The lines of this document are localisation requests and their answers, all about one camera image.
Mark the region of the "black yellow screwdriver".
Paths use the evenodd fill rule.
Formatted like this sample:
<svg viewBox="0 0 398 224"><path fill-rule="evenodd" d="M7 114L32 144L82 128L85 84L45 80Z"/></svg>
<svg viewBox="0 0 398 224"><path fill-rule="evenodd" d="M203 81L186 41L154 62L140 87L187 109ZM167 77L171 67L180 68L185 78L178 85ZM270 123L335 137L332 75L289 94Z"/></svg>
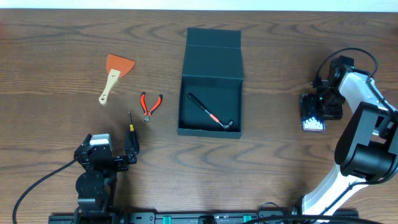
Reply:
<svg viewBox="0 0 398 224"><path fill-rule="evenodd" d="M134 123L132 120L132 114L131 111L129 111L129 119L130 119L130 125L129 125L129 143L131 145L131 149L135 152L135 154L139 153L139 141L137 138L137 133L135 132L134 129Z"/></svg>

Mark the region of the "blue precision screwdriver case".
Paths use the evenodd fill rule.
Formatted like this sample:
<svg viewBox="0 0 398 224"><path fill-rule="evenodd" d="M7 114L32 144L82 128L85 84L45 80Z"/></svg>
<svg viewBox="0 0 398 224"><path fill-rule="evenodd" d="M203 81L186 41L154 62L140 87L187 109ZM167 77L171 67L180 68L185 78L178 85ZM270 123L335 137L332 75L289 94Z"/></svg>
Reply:
<svg viewBox="0 0 398 224"><path fill-rule="evenodd" d="M302 129L306 132L325 131L325 122L317 115L317 96L304 93L300 99Z"/></svg>

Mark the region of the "orange scraper wooden handle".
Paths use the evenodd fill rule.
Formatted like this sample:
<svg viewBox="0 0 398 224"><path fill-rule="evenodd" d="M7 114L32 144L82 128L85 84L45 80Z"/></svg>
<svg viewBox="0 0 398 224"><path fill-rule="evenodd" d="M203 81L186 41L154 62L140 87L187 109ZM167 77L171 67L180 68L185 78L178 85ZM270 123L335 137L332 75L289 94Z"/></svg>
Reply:
<svg viewBox="0 0 398 224"><path fill-rule="evenodd" d="M108 73L107 82L102 94L99 97L99 103L105 105L108 102L109 94L119 79L129 73L136 62L118 55L109 54L106 59L106 71Z"/></svg>

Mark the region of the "small hammer orange label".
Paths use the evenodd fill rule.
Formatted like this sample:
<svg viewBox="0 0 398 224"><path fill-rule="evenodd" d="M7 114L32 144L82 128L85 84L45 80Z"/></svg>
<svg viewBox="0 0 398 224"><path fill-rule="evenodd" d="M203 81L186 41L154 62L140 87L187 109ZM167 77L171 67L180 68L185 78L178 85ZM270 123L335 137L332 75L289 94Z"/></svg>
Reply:
<svg viewBox="0 0 398 224"><path fill-rule="evenodd" d="M218 123L224 130L230 129L234 124L233 120L229 120L228 123L221 122L194 94L189 93L187 97L194 102L201 110L203 110L209 117L216 123Z"/></svg>

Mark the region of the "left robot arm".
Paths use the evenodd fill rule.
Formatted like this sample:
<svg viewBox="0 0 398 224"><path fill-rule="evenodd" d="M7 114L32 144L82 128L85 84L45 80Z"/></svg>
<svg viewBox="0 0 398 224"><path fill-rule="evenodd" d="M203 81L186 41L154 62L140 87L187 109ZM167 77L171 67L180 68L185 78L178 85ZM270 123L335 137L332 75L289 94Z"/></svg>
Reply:
<svg viewBox="0 0 398 224"><path fill-rule="evenodd" d="M126 133L125 155L113 156L109 134L88 134L76 149L74 158L84 168L75 188L78 208L75 223L129 223L129 215L114 207L114 195L119 172L129 170L137 162L139 142L135 131Z"/></svg>

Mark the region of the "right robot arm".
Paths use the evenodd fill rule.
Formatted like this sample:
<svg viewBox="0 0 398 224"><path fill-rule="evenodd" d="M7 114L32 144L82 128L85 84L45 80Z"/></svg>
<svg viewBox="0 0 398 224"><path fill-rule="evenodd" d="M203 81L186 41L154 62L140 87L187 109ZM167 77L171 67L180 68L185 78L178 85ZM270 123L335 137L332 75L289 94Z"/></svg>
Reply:
<svg viewBox="0 0 398 224"><path fill-rule="evenodd" d="M300 215L333 215L356 192L397 174L397 109L381 95L371 73L345 56L330 62L327 80L316 77L314 94L303 94L304 131L322 132L326 120L339 120L343 104L353 115L335 148L335 164L297 205Z"/></svg>

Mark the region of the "dark green open box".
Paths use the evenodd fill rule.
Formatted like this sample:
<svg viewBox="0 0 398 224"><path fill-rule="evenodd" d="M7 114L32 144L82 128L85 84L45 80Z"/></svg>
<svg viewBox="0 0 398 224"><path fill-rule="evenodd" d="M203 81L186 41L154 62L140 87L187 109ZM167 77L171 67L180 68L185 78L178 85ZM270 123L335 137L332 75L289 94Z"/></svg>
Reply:
<svg viewBox="0 0 398 224"><path fill-rule="evenodd" d="M241 32L189 27L182 67L177 133L180 136L239 139L242 136L244 81ZM187 95L194 94L224 130Z"/></svg>

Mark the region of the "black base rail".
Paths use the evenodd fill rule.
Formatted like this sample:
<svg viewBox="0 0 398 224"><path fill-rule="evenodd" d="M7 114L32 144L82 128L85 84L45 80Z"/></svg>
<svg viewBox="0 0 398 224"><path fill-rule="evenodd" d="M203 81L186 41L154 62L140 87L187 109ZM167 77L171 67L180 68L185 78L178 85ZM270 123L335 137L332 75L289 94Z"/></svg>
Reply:
<svg viewBox="0 0 398 224"><path fill-rule="evenodd" d="M48 223L130 223L130 224L204 224L204 223L244 223L257 218L286 215L282 209L271 208L259 212L226 212L226 213L154 213L135 212L122 219L113 217L86 217L83 214L53 214Z"/></svg>

